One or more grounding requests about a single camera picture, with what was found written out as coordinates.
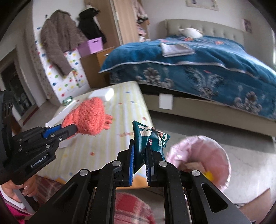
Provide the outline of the person left hand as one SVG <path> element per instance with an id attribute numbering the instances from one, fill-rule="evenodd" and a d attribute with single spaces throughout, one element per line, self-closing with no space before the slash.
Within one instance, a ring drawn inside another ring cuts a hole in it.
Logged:
<path id="1" fill-rule="evenodd" d="M 17 202 L 20 202 L 20 199 L 16 195 L 15 190 L 22 190 L 22 194 L 28 197 L 36 196 L 38 193 L 37 180 L 35 176 L 32 176 L 21 185 L 16 185 L 11 180 L 9 180 L 8 182 L 1 185 L 1 189 L 5 195 Z"/>

